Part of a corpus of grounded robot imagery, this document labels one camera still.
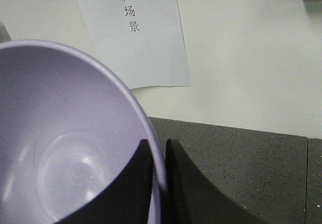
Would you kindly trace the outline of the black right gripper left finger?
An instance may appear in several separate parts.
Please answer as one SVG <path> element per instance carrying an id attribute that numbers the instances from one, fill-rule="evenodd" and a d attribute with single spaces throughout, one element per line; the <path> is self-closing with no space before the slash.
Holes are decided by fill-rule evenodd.
<path id="1" fill-rule="evenodd" d="M 111 184 L 59 223 L 147 223 L 152 179 L 152 154 L 148 140 L 142 139 Z"/>

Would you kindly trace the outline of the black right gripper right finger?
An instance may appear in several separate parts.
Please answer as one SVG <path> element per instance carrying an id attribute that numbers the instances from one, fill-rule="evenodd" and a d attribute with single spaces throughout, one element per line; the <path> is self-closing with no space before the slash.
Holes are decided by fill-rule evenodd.
<path id="1" fill-rule="evenodd" d="M 219 191 L 177 139 L 166 142 L 168 223 L 264 223 Z"/>

